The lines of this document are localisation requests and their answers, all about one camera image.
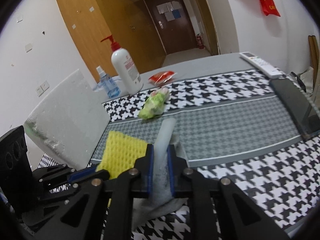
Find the red snack packet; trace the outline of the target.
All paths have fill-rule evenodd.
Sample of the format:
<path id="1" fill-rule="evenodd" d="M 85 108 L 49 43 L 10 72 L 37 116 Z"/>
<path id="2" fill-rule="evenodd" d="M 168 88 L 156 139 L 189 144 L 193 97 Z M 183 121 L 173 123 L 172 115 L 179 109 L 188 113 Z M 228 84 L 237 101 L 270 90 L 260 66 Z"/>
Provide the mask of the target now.
<path id="1" fill-rule="evenodd" d="M 173 71 L 163 71 L 163 72 L 158 72 L 151 76 L 148 81 L 154 86 L 160 86 L 167 81 L 171 80 L 174 76 L 176 75 L 175 72 Z"/>

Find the white lotion pump bottle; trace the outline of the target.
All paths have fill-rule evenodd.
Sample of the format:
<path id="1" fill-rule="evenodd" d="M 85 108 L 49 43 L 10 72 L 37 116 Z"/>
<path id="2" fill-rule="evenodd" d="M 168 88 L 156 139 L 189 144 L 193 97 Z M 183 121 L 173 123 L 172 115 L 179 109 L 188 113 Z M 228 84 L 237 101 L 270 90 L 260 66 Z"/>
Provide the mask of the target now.
<path id="1" fill-rule="evenodd" d="M 103 38 L 100 42 L 104 42 L 106 40 L 111 42 L 111 62 L 121 78 L 127 92 L 130 95 L 137 94 L 143 88 L 143 83 L 131 55 L 114 40 L 113 35 Z"/>

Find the grey cloth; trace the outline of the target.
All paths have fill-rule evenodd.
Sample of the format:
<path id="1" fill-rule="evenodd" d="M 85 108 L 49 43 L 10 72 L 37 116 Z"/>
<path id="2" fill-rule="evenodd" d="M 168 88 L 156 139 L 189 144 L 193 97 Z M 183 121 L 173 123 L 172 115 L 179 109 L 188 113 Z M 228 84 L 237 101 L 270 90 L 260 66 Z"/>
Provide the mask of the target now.
<path id="1" fill-rule="evenodd" d="M 177 147 L 178 156 L 185 157 L 185 151 L 178 135 L 170 139 L 157 139 L 154 149 L 152 191 L 148 199 L 133 200 L 131 230 L 142 226 L 148 220 L 175 212 L 185 203 L 185 199 L 173 198 L 170 190 L 167 148 L 170 143 Z"/>

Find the red fire extinguisher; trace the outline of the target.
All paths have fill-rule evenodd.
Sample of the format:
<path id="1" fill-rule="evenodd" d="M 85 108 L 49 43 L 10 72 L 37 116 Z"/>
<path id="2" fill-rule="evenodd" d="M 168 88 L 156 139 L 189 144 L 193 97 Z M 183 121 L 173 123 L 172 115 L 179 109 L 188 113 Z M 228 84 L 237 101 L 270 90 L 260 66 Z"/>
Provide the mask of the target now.
<path id="1" fill-rule="evenodd" d="M 202 36 L 201 34 L 196 35 L 196 40 L 197 40 L 197 46 L 199 49 L 204 49 L 205 45 L 203 44 Z"/>

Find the brown side door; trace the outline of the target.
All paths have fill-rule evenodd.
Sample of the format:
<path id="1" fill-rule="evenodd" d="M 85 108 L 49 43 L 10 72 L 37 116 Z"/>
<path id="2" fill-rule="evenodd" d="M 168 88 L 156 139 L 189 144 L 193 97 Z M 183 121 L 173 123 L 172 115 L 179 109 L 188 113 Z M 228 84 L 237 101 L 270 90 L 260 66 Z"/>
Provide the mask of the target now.
<path id="1" fill-rule="evenodd" d="M 195 1 L 199 8 L 199 11 L 203 20 L 204 28 L 206 30 L 208 43 L 210 46 L 210 52 L 212 55 L 219 55 L 220 54 L 219 43 L 217 41 L 215 25 L 213 22 L 212 13 L 208 6 L 208 2 L 207 0 L 195 0 Z"/>

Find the wall socket and switch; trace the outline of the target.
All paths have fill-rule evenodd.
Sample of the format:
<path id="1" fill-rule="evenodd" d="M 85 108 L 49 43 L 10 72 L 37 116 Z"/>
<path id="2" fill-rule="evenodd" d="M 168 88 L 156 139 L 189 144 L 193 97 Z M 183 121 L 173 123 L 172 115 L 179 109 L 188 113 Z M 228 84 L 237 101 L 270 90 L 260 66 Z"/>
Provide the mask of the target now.
<path id="1" fill-rule="evenodd" d="M 50 85 L 48 81 L 44 81 L 42 85 L 36 88 L 37 96 L 40 97 L 45 91 L 49 89 Z"/>

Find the white remote control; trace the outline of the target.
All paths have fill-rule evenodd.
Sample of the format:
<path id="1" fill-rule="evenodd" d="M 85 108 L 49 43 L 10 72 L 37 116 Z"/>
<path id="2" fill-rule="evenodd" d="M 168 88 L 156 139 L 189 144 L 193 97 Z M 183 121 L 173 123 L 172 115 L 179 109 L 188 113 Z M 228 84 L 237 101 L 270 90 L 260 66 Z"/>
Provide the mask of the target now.
<path id="1" fill-rule="evenodd" d="M 283 73 L 279 69 L 250 52 L 239 53 L 239 55 L 243 60 L 260 70 L 269 79 L 277 79 L 283 76 Z"/>

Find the green plastic snack bag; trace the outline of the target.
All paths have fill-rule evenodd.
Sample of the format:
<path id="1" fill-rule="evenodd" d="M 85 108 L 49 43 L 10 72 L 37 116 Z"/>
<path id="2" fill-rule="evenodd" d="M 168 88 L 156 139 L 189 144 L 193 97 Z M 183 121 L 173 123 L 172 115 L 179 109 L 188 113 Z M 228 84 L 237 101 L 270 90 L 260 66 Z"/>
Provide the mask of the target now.
<path id="1" fill-rule="evenodd" d="M 153 91 L 144 103 L 138 117 L 148 120 L 163 114 L 165 103 L 169 99 L 170 91 L 167 87 L 162 87 Z"/>

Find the wooden wardrobe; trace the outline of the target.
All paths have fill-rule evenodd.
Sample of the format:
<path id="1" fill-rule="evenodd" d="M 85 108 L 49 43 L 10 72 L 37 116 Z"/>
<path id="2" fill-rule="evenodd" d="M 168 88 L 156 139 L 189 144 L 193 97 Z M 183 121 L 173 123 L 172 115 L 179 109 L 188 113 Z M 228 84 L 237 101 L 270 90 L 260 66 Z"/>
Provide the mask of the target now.
<path id="1" fill-rule="evenodd" d="M 95 81 L 101 66 L 115 76 L 113 36 L 129 51 L 140 73 L 160 68 L 165 51 L 144 0 L 56 0 L 76 48 Z"/>

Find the white styrofoam box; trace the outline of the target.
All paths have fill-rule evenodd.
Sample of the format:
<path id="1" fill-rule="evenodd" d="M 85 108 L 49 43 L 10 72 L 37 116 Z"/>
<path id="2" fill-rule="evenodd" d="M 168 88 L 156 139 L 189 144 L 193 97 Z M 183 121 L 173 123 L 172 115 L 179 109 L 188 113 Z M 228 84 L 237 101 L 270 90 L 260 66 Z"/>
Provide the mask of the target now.
<path id="1" fill-rule="evenodd" d="M 98 94 L 76 70 L 41 100 L 23 127 L 45 154 L 80 170 L 87 167 L 110 120 Z"/>

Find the blue spray bottle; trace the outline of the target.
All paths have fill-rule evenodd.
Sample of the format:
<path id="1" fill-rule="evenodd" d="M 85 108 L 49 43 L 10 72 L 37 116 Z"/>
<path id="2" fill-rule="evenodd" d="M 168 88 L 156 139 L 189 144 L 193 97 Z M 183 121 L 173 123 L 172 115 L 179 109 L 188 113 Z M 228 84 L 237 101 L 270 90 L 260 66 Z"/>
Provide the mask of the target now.
<path id="1" fill-rule="evenodd" d="M 120 89 L 112 77 L 110 77 L 101 66 L 97 66 L 96 70 L 100 77 L 100 83 L 106 91 L 108 97 L 110 99 L 118 97 L 120 95 Z"/>

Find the yellow mesh sponge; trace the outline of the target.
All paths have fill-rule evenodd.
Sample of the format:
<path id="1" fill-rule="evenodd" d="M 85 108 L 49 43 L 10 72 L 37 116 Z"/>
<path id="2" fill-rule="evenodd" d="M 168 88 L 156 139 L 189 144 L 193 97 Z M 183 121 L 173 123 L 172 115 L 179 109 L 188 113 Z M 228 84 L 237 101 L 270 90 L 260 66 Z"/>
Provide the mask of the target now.
<path id="1" fill-rule="evenodd" d="M 145 156 L 147 145 L 145 140 L 110 131 L 102 160 L 95 171 L 107 170 L 110 179 L 115 179 L 124 171 L 133 168 L 138 158 Z"/>

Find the black smartphone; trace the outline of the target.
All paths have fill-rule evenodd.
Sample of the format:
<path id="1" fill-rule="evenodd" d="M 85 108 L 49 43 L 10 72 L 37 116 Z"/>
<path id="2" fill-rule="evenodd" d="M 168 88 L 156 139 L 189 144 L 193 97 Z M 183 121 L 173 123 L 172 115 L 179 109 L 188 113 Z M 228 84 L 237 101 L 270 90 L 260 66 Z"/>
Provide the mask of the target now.
<path id="1" fill-rule="evenodd" d="M 319 110 L 313 102 L 289 79 L 269 82 L 304 140 L 319 135 Z"/>

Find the dark brown entrance door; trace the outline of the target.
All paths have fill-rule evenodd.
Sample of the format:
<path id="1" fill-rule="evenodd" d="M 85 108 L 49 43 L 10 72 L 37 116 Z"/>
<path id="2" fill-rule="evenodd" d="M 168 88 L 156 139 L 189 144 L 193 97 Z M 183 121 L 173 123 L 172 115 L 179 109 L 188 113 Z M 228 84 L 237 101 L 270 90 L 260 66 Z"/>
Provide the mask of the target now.
<path id="1" fill-rule="evenodd" d="M 196 35 L 183 0 L 144 0 L 167 54 L 194 49 Z"/>

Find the houndstooth table mat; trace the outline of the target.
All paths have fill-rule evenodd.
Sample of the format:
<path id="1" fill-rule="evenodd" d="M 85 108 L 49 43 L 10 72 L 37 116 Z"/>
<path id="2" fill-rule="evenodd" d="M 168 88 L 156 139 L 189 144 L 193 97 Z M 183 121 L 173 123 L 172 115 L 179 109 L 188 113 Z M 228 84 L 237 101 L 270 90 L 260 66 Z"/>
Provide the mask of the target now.
<path id="1" fill-rule="evenodd" d="M 255 69 L 168 84 L 164 113 L 141 120 L 150 90 L 104 103 L 107 132 L 149 143 L 166 118 L 191 167 L 207 178 L 229 177 L 284 230 L 290 231 L 319 200 L 319 137 L 304 141 Z"/>

